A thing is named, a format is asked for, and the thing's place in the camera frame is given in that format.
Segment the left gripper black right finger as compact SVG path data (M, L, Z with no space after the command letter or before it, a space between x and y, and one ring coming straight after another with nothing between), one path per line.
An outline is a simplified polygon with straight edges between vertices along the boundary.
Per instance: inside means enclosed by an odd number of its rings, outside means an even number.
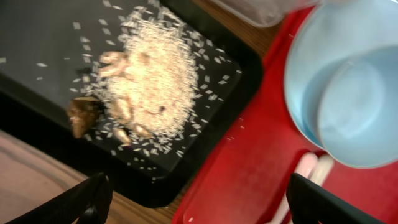
M351 204L314 184L308 179L305 184L302 206L313 223L297 224L382 224L381 220L359 210Z

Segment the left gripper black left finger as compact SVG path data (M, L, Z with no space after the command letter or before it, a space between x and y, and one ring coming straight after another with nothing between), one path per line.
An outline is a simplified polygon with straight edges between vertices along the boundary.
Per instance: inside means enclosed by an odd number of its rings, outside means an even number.
M108 177L99 173L7 224L104 224L112 199Z

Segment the rice and food scraps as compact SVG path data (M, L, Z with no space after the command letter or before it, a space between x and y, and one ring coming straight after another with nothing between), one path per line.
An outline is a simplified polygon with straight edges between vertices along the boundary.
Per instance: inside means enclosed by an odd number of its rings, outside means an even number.
M163 6L121 16L122 51L103 52L67 115L76 138L117 138L143 155L183 157L242 71L225 51Z

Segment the light blue bowl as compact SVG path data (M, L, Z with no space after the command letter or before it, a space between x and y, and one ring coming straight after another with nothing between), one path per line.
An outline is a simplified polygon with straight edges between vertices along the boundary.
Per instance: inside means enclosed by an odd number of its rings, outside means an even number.
M346 57L319 70L301 105L304 130L340 163L397 160L397 46Z

